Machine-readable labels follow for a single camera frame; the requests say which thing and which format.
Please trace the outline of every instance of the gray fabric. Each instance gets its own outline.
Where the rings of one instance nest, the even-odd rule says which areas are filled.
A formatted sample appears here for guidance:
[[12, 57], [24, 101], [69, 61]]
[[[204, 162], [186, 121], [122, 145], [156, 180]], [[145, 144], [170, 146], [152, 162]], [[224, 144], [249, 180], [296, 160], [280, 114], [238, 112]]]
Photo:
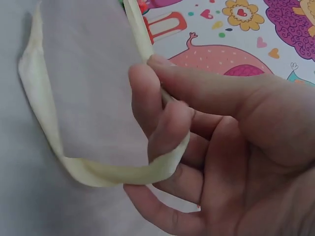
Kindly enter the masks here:
[[[118, 186], [84, 187], [54, 157], [17, 74], [36, 0], [0, 3], [0, 235], [161, 236]], [[44, 49], [65, 151], [112, 164], [146, 164], [127, 69], [140, 62], [115, 0], [44, 0]], [[195, 206], [155, 191], [183, 211]]]

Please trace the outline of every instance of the purple pattern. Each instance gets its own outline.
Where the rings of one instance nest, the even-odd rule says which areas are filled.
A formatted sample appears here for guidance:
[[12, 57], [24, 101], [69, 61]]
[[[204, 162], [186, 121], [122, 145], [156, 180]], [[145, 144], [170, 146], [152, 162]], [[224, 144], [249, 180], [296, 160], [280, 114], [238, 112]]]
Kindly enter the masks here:
[[170, 6], [182, 0], [148, 0], [149, 9]]
[[308, 29], [312, 26], [306, 16], [293, 12], [292, 7], [300, 7], [297, 0], [264, 0], [269, 6], [266, 15], [275, 24], [278, 36], [304, 59], [315, 61], [315, 38]]
[[230, 76], [253, 76], [253, 75], [260, 75], [264, 72], [253, 65], [238, 65], [227, 72], [224, 75]]

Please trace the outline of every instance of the yellow flower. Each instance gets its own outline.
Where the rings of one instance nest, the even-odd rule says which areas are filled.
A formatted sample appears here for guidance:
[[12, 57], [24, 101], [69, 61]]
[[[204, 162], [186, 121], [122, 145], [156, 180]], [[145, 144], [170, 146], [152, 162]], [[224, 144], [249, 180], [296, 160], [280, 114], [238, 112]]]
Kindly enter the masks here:
[[232, 26], [240, 25], [243, 31], [259, 30], [259, 24], [263, 24], [265, 19], [257, 14], [258, 7], [248, 4], [247, 0], [228, 0], [225, 2], [226, 8], [223, 14], [228, 16], [227, 21]]

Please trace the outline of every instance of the pink cartoon animal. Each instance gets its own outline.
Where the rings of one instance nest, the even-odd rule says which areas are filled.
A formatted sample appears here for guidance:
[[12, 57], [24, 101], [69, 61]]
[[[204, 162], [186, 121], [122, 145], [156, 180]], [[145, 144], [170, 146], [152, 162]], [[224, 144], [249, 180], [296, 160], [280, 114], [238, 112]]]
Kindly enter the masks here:
[[196, 37], [194, 32], [190, 33], [188, 49], [170, 58], [174, 64], [231, 76], [273, 74], [261, 60], [241, 49], [223, 45], [194, 46], [191, 41]]

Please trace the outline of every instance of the hand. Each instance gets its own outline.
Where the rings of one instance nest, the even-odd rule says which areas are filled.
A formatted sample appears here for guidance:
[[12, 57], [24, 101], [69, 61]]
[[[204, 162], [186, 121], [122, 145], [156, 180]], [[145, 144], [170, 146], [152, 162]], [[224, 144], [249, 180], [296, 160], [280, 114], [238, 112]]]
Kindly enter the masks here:
[[[177, 236], [315, 234], [314, 88], [170, 66], [160, 56], [132, 66], [129, 78], [149, 161], [191, 132], [175, 174], [154, 186], [201, 206], [182, 213], [146, 186], [125, 185], [146, 220]], [[160, 84], [184, 102], [163, 109]]]

